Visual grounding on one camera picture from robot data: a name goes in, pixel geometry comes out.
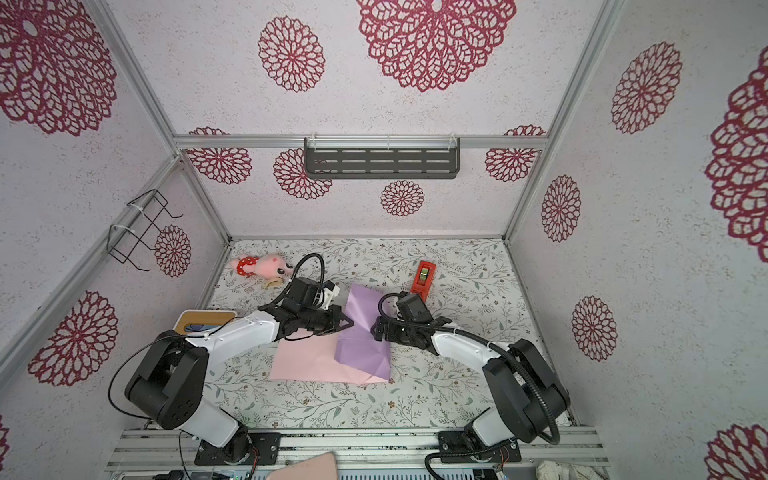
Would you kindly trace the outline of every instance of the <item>floral tablecloth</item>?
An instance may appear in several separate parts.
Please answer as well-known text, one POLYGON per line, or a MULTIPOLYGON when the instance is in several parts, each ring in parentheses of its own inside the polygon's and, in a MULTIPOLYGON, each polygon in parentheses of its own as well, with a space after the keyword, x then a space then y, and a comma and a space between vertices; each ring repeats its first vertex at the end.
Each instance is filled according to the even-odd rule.
MULTIPOLYGON (((427 302, 490 340, 531 340, 543 351, 501 240, 243 240, 231 256, 279 253, 295 264, 318 252, 326 278, 338 283, 344 304, 352 283, 382 292, 410 290, 420 260, 437 264, 427 302)), ((316 278, 308 261, 301 275, 316 278)), ((235 274, 227 264, 208 305, 247 314, 280 288, 235 274)), ((456 427, 493 405, 482 375, 449 359, 392 346, 388 383, 270 381, 276 343, 260 346, 207 375, 204 395, 252 428, 456 427)))

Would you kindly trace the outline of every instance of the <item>pink stuffed toy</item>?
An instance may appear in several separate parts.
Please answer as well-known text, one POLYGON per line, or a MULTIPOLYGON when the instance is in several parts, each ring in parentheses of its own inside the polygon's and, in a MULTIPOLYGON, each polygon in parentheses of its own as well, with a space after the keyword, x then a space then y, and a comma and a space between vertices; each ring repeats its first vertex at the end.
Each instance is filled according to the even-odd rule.
POLYGON ((266 286, 280 286, 283 277, 293 272, 293 267, 286 263, 280 255, 270 253, 261 258, 241 255, 232 260, 230 265, 242 276, 260 276, 266 280, 266 286))

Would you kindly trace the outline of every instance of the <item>flower pattern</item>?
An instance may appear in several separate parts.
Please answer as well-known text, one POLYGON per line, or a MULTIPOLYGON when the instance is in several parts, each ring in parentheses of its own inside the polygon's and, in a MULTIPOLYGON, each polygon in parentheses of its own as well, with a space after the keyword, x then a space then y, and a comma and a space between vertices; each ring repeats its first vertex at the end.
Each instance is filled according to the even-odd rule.
MULTIPOLYGON (((381 292, 408 290, 424 257, 438 264, 427 305, 490 340, 531 340, 541 351, 501 240, 246 240, 232 258, 276 252, 326 260, 344 304, 353 283, 381 292)), ((307 263, 302 275, 316 278, 307 263)), ((250 312, 280 291, 255 286, 232 269, 222 272, 208 308, 250 312)), ((482 374, 419 349, 392 346, 392 378, 371 385, 270 381, 276 343, 214 366, 204 395, 253 428, 373 428, 462 426, 493 405, 482 374)), ((568 424, 563 416, 560 423, 568 424)))
POLYGON ((259 39, 259 58, 267 74, 288 91, 307 91, 326 69, 323 47, 310 27, 295 18, 275 18, 259 39))
POLYGON ((27 365, 40 383, 73 386, 109 358, 118 336, 118 318, 99 292, 85 292, 53 336, 27 365))
POLYGON ((553 242, 570 237, 581 215, 581 198, 576 182, 568 175, 555 178, 541 203, 541 224, 553 242))
POLYGON ((314 180, 307 177, 304 150, 292 148, 280 153, 273 166, 275 179, 284 191, 296 198, 309 200, 328 193, 332 180, 314 180))
POLYGON ((192 247, 187 234, 176 225, 168 225, 157 235, 154 259, 160 270, 168 276, 180 276, 187 271, 192 247))
POLYGON ((488 63, 515 16, 513 0, 357 0, 360 33, 402 87, 445 90, 488 63))
POLYGON ((633 134, 652 125, 674 98, 682 68, 680 52, 665 41, 639 54, 616 85, 611 108, 616 128, 633 134))
POLYGON ((80 2, 5 0, 0 38, 0 102, 8 118, 78 136, 110 117, 117 72, 80 2))
POLYGON ((707 480, 768 478, 768 432, 762 426, 731 425, 707 446, 707 480))
MULTIPOLYGON (((508 130, 504 135, 541 136, 547 132, 534 125, 520 125, 508 130)), ((485 169, 496 180, 504 182, 526 178, 531 165, 538 156, 538 150, 533 148, 492 148, 485 154, 485 169)))
POLYGON ((757 247, 768 263, 768 47, 749 79, 731 92, 710 139, 710 205, 728 219, 728 234, 757 247))
POLYGON ((578 348, 589 358, 601 362, 616 348, 616 322, 614 314, 603 300, 586 296, 574 308, 571 327, 578 348))
POLYGON ((5 454, 11 446, 8 444, 8 429, 2 424, 2 415, 0 415, 0 472, 2 472, 2 463, 5 460, 5 454))
MULTIPOLYGON (((190 135, 228 135, 218 128, 201 127, 190 135)), ((238 184, 250 175, 250 156, 245 148, 189 148, 187 156, 197 171, 220 184, 238 184)))
POLYGON ((424 190, 413 182, 398 180, 384 187, 381 202, 388 214, 407 217, 424 204, 424 190))

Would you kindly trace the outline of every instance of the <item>red flower decal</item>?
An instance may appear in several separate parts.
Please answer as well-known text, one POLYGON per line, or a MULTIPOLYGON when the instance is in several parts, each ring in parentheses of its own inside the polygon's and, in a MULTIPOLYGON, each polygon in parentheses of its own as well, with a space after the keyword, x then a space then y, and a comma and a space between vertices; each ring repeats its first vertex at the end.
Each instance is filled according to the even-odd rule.
POLYGON ((326 70, 323 47, 310 27, 295 18, 275 18, 259 39, 259 57, 267 74, 289 91, 307 91, 326 70))
POLYGON ((578 348, 589 358, 601 362, 616 348, 614 314, 603 300, 586 296, 574 308, 571 328, 578 348))
POLYGON ((445 90, 466 81, 504 41, 514 0, 357 0, 360 33, 382 73, 402 87, 445 90))
POLYGON ((106 362, 118 336, 114 307, 99 292, 85 292, 27 366, 40 383, 73 386, 106 362))
POLYGON ((728 112, 710 139, 710 205, 728 219, 728 234, 757 247, 768 263, 768 47, 749 80, 731 92, 728 112))
MULTIPOLYGON (((228 135, 218 128, 196 128, 190 135, 228 135)), ((245 148, 190 148, 187 155, 197 171, 220 184, 238 184, 250 175, 250 156, 245 148)))
POLYGON ((611 109, 616 128, 633 134, 652 125, 672 101, 682 68, 680 52, 665 41, 639 54, 616 85, 611 109))
POLYGON ((176 225, 168 225, 160 231, 154 248, 154 259, 166 275, 180 276, 190 266, 190 238, 176 225))
POLYGON ((579 215, 581 215, 581 198, 573 178, 561 175, 555 178, 541 203, 541 224, 544 232, 553 242, 561 242, 570 237, 579 215))
POLYGON ((8 118, 45 133, 98 130, 117 95, 109 50, 75 0, 5 0, 0 102, 8 118))
MULTIPOLYGON (((541 127, 520 125, 504 135, 541 136, 547 132, 541 127)), ((504 182, 520 180, 528 176, 531 165, 538 156, 533 148, 492 148, 485 154, 485 169, 496 180, 504 182)))
POLYGON ((0 415, 0 472, 2 472, 2 461, 5 460, 5 454, 11 446, 8 444, 8 429, 2 424, 2 415, 0 415))
POLYGON ((719 430, 707 446, 707 480, 768 478, 768 432, 760 425, 719 430))
POLYGON ((384 187, 382 207, 397 217, 416 213, 424 204, 424 190, 413 182, 398 180, 384 187))
POLYGON ((282 152, 275 159, 274 175, 280 188, 296 198, 309 200, 322 197, 330 190, 331 180, 313 180, 306 175, 304 150, 292 148, 282 152))

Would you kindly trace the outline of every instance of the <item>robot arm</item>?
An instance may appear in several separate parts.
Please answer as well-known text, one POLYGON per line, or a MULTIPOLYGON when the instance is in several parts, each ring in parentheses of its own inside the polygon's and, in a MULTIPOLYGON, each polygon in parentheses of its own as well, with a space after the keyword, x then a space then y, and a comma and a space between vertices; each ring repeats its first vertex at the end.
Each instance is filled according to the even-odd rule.
POLYGON ((554 419, 571 399, 560 380, 529 341, 492 343, 459 328, 450 319, 433 318, 415 293, 390 293, 379 302, 380 317, 371 329, 374 338, 415 346, 454 359, 485 376, 495 404, 465 428, 467 442, 482 448, 515 437, 530 443, 541 436, 559 442, 554 419), (398 297, 402 320, 387 316, 383 302, 398 297), (523 383, 518 382, 516 375, 523 383))
POLYGON ((321 336, 351 327, 353 322, 341 306, 330 305, 338 294, 339 287, 332 282, 325 282, 321 291, 318 282, 295 278, 272 303, 213 332, 199 336, 163 332, 126 385, 125 396, 163 429, 182 429, 200 437, 220 449, 224 462, 244 461, 250 442, 247 428, 203 397, 207 370, 299 328, 321 336))

